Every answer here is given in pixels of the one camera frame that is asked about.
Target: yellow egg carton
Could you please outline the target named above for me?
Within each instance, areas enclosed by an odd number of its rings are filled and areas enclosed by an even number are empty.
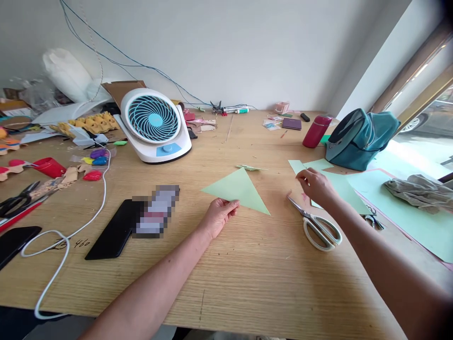
[[[109,130],[120,129],[115,118],[107,111],[94,116],[80,117],[68,120],[67,123],[59,122],[58,126],[49,125],[52,130],[74,139],[76,136],[71,132],[72,127],[84,128],[92,134],[105,133]]]

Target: wooden table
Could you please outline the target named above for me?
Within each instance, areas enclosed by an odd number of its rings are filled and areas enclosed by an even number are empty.
[[[283,138],[284,129],[267,131],[262,122],[268,114],[252,111],[218,116],[216,131],[203,132],[193,140],[187,156],[168,164],[144,164],[130,145],[118,147],[106,175],[105,207],[71,240],[66,263],[42,310],[98,315],[196,227],[213,199],[200,189],[235,171],[235,165],[248,164],[269,169],[248,174],[271,216],[240,209],[195,267],[165,323],[292,339],[404,338],[348,240],[344,238],[334,252],[322,253],[306,239],[300,214],[285,198],[288,190],[293,190],[293,197],[308,211],[325,217],[327,213],[303,201],[288,160],[314,161],[324,156],[325,148],[302,146],[310,123],[303,122],[302,132],[289,130]],[[308,115],[313,119],[316,114]],[[13,158],[35,161],[52,156],[69,166],[73,154],[83,152],[72,142],[54,137],[2,156],[1,164]],[[0,199],[18,194],[35,180],[47,179],[33,169],[11,175],[0,183]],[[162,184],[181,188],[174,218],[163,238],[131,238],[117,259],[84,260],[124,199],[149,196]],[[15,227],[39,225],[43,231],[57,229],[68,235],[98,210],[102,185],[102,181],[80,180],[51,196]],[[381,234],[411,254],[430,275],[446,280],[448,270],[399,230],[390,226]],[[46,235],[30,245],[29,251],[43,249],[57,237]],[[33,309],[63,254],[64,250],[50,250],[31,258],[16,256],[0,272],[0,305]]]

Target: gray cloth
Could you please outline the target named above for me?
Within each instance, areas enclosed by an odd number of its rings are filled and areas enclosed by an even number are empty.
[[[384,185],[394,196],[420,210],[436,214],[443,208],[453,213],[453,190],[422,175],[412,175],[407,180],[394,178]]]

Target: hand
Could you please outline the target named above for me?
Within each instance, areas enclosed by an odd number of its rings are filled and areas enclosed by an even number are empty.
[[[236,215],[237,209],[239,209],[239,201],[229,202],[221,198],[216,198],[209,205],[208,211],[206,211],[198,226],[199,228],[206,229],[211,238],[215,239],[223,229],[225,223]]]
[[[324,209],[335,201],[341,200],[328,178],[313,168],[302,170],[296,175],[296,179],[300,182],[304,193]]]

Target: white cable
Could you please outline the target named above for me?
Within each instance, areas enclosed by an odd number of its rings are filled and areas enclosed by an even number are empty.
[[[101,90],[102,81],[104,79],[104,68],[102,67],[102,62],[101,62],[101,58],[99,56],[98,50],[96,49],[96,46],[94,46],[93,35],[91,34],[90,25],[88,25],[88,21],[86,20],[86,15],[85,15],[84,7],[82,5],[82,0],[80,0],[79,5],[80,5],[80,10],[82,11],[82,14],[84,15],[84,22],[88,29],[88,33],[90,35],[91,45],[93,46],[94,53],[96,53],[96,57],[98,58],[99,65],[101,67],[101,82],[99,83],[98,90],[96,91],[96,94],[93,96],[93,98],[88,101],[88,102],[92,102],[97,97],[97,95],[99,94],[99,91]]]
[[[69,236],[64,236],[61,232],[59,232],[58,230],[48,230],[48,231],[45,231],[41,234],[38,234],[37,236],[35,236],[34,238],[32,238],[30,241],[28,241],[28,243],[22,248],[22,251],[20,252],[21,256],[22,257],[31,257],[31,256],[35,256],[35,255],[38,255],[38,254],[41,254],[41,253],[44,253],[45,251],[51,249],[51,248],[54,248],[56,247],[57,245],[59,245],[60,243],[62,242],[65,242],[66,241],[66,252],[65,252],[65,255],[63,256],[63,259],[61,260],[61,263],[60,263],[60,266],[58,267],[57,271],[55,272],[55,274],[53,274],[52,278],[50,279],[49,283],[47,284],[46,288],[44,288],[44,290],[42,291],[41,293],[41,296],[39,297],[39,300],[38,302],[36,303],[36,306],[34,307],[34,316],[37,318],[37,319],[41,319],[41,320],[49,320],[49,319],[55,319],[55,318],[58,318],[58,317],[61,317],[61,316],[65,316],[67,314],[58,314],[58,315],[52,315],[52,316],[45,316],[45,315],[42,315],[39,313],[39,307],[41,305],[41,302],[42,302],[42,299],[44,298],[44,296],[46,295],[47,293],[47,290],[49,289],[49,287],[52,285],[53,281],[55,280],[55,278],[57,277],[58,273],[60,272],[60,269],[61,267],[63,267],[63,264],[65,263],[66,261],[66,258],[67,258],[67,255],[69,253],[69,239],[71,237],[73,237],[75,234],[77,234],[78,232],[80,232],[83,228],[85,228],[87,225],[89,225],[91,222],[94,221],[94,219],[99,215],[99,213],[102,211],[102,209],[104,208],[104,204],[105,204],[105,197],[106,197],[106,194],[107,194],[107,183],[105,181],[105,173],[107,171],[109,171],[110,169],[110,159],[111,159],[111,153],[110,153],[110,150],[107,149],[106,147],[104,147],[103,145],[99,144],[98,142],[94,141],[96,144],[102,146],[105,150],[107,150],[107,152],[109,153],[109,162],[108,162],[108,165],[107,165],[107,169],[104,171],[104,173],[102,174],[102,180],[104,181],[104,197],[102,199],[102,204],[101,204],[101,207],[99,208],[99,210],[97,211],[96,214],[94,214],[94,216],[91,218],[91,220],[88,221],[88,223],[86,223],[84,226],[82,226],[81,228],[79,228],[76,232],[72,233],[71,235]],[[32,254],[25,254],[25,250],[27,249],[27,247],[34,241],[36,240],[37,238],[41,237],[42,235],[45,235],[47,233],[50,233],[50,232],[54,232],[54,233],[57,233],[60,237],[61,237],[61,241],[57,242],[57,243],[54,243],[53,245],[45,248],[44,250],[40,250],[36,253],[32,253]]]

